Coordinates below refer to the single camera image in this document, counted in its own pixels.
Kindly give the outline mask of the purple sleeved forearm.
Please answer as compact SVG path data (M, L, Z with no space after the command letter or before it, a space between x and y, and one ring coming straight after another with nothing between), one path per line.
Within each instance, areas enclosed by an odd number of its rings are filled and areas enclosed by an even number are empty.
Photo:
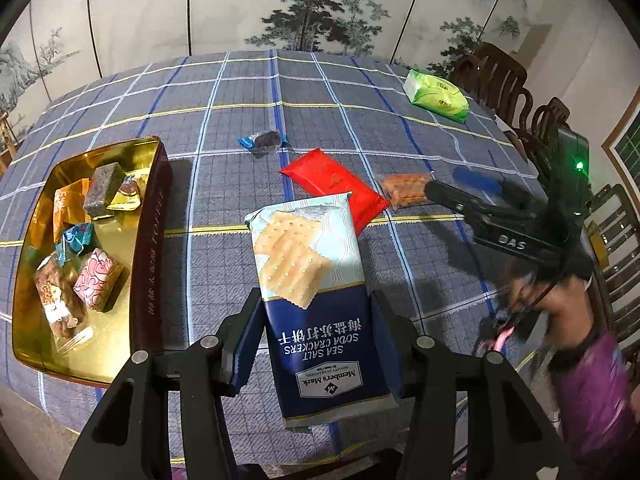
M639 474L639 423L615 337L590 330L577 347L555 352L548 371L562 440L584 479Z

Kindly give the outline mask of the person's right hand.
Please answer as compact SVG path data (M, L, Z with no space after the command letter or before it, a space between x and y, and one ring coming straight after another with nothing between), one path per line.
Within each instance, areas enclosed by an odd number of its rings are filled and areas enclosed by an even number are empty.
M594 325L586 282L570 276L546 292L546 282L527 283L525 278L514 278L510 283L509 307L522 304L545 310L549 315L548 343L556 350L577 348L588 337Z

